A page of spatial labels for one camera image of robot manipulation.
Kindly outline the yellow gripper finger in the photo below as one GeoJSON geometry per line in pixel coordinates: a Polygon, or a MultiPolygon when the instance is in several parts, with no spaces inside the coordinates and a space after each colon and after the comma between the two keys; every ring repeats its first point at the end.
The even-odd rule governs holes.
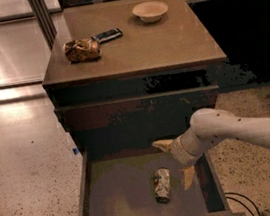
{"type": "Polygon", "coordinates": [[[181,169],[182,172],[182,182],[184,184],[184,189],[189,190],[189,188],[192,186],[194,174],[195,174],[195,168],[193,166],[185,167],[181,169]]]}
{"type": "Polygon", "coordinates": [[[168,140],[156,140],[152,143],[152,146],[155,148],[158,148],[159,150],[161,151],[164,151],[164,152],[169,152],[171,149],[172,145],[172,140],[171,139],[168,139],[168,140]]]}

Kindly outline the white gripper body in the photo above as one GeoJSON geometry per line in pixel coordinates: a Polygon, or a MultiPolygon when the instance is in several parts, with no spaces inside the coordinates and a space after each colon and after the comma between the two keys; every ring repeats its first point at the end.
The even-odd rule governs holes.
{"type": "Polygon", "coordinates": [[[176,138],[171,142],[170,149],[171,155],[182,166],[190,167],[195,164],[196,157],[186,151],[180,138],[176,138]]]}

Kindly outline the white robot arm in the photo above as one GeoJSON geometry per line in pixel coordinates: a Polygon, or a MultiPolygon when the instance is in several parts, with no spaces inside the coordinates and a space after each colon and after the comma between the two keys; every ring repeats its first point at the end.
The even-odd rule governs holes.
{"type": "Polygon", "coordinates": [[[244,141],[270,150],[270,117],[237,117],[230,111],[199,109],[192,114],[190,126],[179,137],[156,140],[152,146],[170,153],[181,165],[184,189],[191,187],[199,158],[223,140],[244,141]]]}

